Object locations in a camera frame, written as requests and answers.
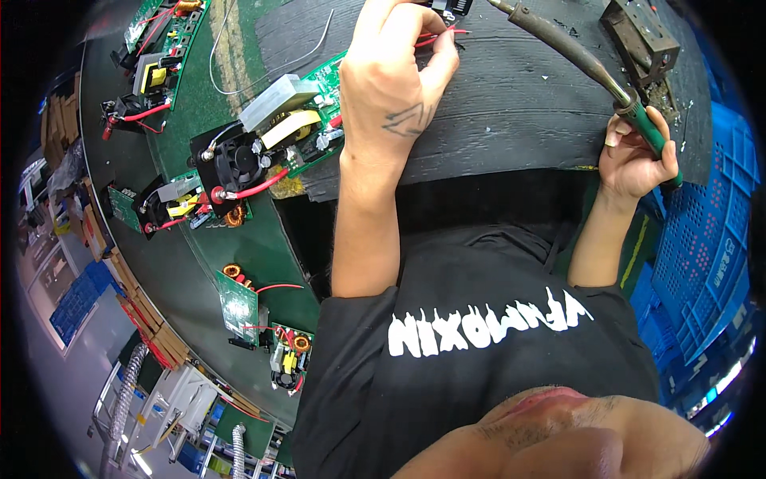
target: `black work surface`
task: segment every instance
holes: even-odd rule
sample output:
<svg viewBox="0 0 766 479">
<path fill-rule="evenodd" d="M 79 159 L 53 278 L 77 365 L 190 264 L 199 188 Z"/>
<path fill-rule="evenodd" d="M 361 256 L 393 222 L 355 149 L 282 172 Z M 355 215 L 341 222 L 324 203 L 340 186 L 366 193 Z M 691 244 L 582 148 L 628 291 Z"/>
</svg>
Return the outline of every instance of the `black work surface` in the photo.
<svg viewBox="0 0 766 479">
<path fill-rule="evenodd" d="M 305 75 L 346 49 L 362 0 L 293 0 L 255 22 L 268 70 L 310 51 L 335 9 L 327 39 L 311 60 L 293 71 Z M 599 22 L 601 0 L 530 0 L 535 13 L 574 28 L 578 40 L 622 84 L 620 57 Z M 662 0 L 660 20 L 681 44 L 669 74 L 684 123 L 671 125 L 686 181 L 706 184 L 712 120 L 707 76 L 691 28 Z M 613 98 L 548 45 L 508 23 L 507 16 L 476 0 L 459 24 L 460 69 L 447 87 L 433 123 L 415 143 L 401 184 L 514 169 L 591 169 L 598 163 Z M 279 74 L 270 80 L 276 80 Z M 693 100 L 688 111 L 683 107 Z M 681 143 L 686 146 L 681 152 Z M 313 201 L 338 197 L 338 158 L 301 175 Z"/>
<path fill-rule="evenodd" d="M 97 191 L 114 179 L 140 189 L 158 174 L 144 135 L 116 130 L 109 141 L 104 141 L 103 126 L 99 124 L 100 102 L 130 89 L 129 79 L 122 69 L 115 69 L 109 53 L 124 41 L 123 32 L 139 3 L 133 0 L 132 9 L 121 6 L 105 13 L 94 24 L 108 25 L 107 32 L 94 35 L 85 47 L 81 128 L 90 177 Z M 109 227 L 133 274 L 205 368 L 257 405 L 262 414 L 292 424 L 298 401 L 286 400 L 283 390 L 271 389 L 269 356 L 228 343 L 233 335 L 224 328 L 218 291 L 182 233 L 181 228 L 186 226 L 160 231 L 151 241 L 116 218 L 109 220 Z"/>
</svg>

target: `lips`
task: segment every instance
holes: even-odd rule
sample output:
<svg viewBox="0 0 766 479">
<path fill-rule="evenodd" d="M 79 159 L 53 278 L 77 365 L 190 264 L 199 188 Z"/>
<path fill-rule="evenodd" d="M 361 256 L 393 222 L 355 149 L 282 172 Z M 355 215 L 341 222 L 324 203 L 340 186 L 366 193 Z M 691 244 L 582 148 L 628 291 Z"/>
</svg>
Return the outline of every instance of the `lips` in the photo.
<svg viewBox="0 0 766 479">
<path fill-rule="evenodd" d="M 545 391 L 536 392 L 535 394 L 528 395 L 515 406 L 513 406 L 507 415 L 519 414 L 531 407 L 545 401 L 545 406 L 554 406 L 559 404 L 567 405 L 579 405 L 589 398 L 575 391 L 572 388 L 558 387 L 546 389 Z"/>
</svg>

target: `left hand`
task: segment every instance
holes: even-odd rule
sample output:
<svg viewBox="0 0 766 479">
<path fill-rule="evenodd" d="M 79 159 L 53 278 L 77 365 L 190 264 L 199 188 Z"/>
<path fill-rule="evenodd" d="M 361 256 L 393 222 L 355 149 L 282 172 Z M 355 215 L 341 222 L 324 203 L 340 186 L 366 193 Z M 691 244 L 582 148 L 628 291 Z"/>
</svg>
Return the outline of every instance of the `left hand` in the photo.
<svg viewBox="0 0 766 479">
<path fill-rule="evenodd" d="M 659 161 L 646 140 L 626 120 L 614 115 L 607 125 L 598 170 L 602 188 L 618 198 L 638 201 L 660 183 L 678 175 L 676 142 L 670 139 L 668 124 L 654 107 L 647 107 L 647 115 L 666 140 Z"/>
</svg>

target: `person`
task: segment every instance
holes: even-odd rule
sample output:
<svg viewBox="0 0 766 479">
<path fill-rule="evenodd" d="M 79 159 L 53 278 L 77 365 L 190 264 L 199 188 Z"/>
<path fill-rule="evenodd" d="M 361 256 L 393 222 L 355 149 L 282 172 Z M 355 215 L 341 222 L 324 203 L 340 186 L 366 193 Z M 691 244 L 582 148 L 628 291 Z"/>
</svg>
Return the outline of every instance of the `person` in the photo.
<svg viewBox="0 0 766 479">
<path fill-rule="evenodd" d="M 438 38 L 418 71 L 423 31 Z M 656 161 L 630 124 L 609 120 L 566 281 L 544 268 L 552 245 L 513 225 L 446 231 L 401 260 L 394 191 L 458 64 L 434 11 L 364 4 L 340 67 L 332 297 L 293 433 L 296 474 L 689 474 L 708 442 L 656 404 L 651 353 L 615 284 L 639 198 L 678 172 L 676 144 Z M 659 112 L 648 114 L 669 139 Z"/>
</svg>

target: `right hand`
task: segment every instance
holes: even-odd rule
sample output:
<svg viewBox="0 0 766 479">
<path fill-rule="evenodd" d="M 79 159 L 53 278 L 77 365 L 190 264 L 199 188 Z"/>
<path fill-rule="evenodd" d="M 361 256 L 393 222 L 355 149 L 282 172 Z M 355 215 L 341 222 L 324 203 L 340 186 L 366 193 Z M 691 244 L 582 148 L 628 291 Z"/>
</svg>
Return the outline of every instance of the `right hand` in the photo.
<svg viewBox="0 0 766 479">
<path fill-rule="evenodd" d="M 637 202 L 660 183 L 678 175 L 676 142 L 670 139 L 667 122 L 655 107 L 647 107 L 647 116 L 666 141 L 660 160 L 655 159 L 647 141 L 627 120 L 614 115 L 607 124 L 598 171 L 603 190 L 615 198 Z"/>
<path fill-rule="evenodd" d="M 424 31 L 439 37 L 419 72 L 414 45 Z M 408 0 L 367 0 L 340 66 L 342 181 L 393 193 L 459 63 L 454 33 L 435 11 Z"/>
</svg>

